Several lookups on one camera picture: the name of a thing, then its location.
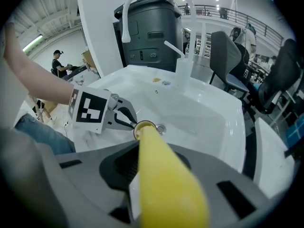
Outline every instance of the man in black shirt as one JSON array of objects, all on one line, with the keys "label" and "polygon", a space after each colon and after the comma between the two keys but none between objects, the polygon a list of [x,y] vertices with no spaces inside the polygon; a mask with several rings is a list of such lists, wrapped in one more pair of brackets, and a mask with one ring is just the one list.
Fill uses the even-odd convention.
[{"label": "man in black shirt", "polygon": [[71,68],[71,65],[68,64],[67,66],[62,66],[61,63],[58,61],[60,58],[60,55],[63,54],[63,51],[60,52],[59,50],[54,51],[53,61],[52,61],[52,68],[55,72],[55,74],[59,78],[63,78],[67,75],[67,69]]}]

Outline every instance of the container lid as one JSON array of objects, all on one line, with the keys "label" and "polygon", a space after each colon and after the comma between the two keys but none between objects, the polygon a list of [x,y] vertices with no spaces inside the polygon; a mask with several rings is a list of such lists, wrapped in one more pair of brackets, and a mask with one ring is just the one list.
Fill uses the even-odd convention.
[{"label": "container lid", "polygon": [[[129,11],[132,9],[135,9],[139,6],[146,5],[147,3],[155,3],[155,2],[164,2],[164,3],[169,3],[174,7],[174,12],[176,17],[178,18],[181,16],[181,11],[178,9],[177,6],[175,6],[175,3],[173,0],[133,0],[133,3],[130,4]],[[117,19],[121,19],[123,16],[123,8],[124,5],[121,5],[117,9],[114,10],[114,16]]]}]

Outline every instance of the metal railing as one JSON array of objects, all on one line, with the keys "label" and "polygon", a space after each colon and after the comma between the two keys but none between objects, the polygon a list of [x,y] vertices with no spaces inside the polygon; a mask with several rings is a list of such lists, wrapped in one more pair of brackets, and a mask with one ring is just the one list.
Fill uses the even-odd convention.
[{"label": "metal railing", "polygon": [[[190,15],[190,9],[186,9],[185,6],[179,6],[179,9],[181,10],[182,15]],[[258,36],[266,37],[278,48],[282,45],[284,38],[279,33],[247,14],[226,8],[219,8],[219,10],[217,10],[217,7],[210,5],[195,5],[195,9],[196,15],[227,19],[242,26],[247,26],[248,23],[250,23],[255,28]]]}]

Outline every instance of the gray chair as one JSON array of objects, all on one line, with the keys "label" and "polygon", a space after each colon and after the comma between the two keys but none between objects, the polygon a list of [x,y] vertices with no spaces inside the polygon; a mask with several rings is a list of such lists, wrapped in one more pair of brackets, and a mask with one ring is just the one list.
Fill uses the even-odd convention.
[{"label": "gray chair", "polygon": [[217,75],[225,84],[224,91],[236,89],[242,92],[249,92],[247,87],[229,72],[241,61],[241,53],[233,41],[224,31],[217,31],[211,34],[211,55],[210,68],[213,75],[210,84]]}]

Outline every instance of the sink drain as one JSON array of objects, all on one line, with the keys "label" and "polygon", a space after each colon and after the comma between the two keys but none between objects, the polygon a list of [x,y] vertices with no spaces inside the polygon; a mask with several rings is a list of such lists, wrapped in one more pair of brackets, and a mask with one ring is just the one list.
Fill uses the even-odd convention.
[{"label": "sink drain", "polygon": [[156,129],[160,135],[164,135],[166,133],[166,127],[162,124],[156,125]]}]

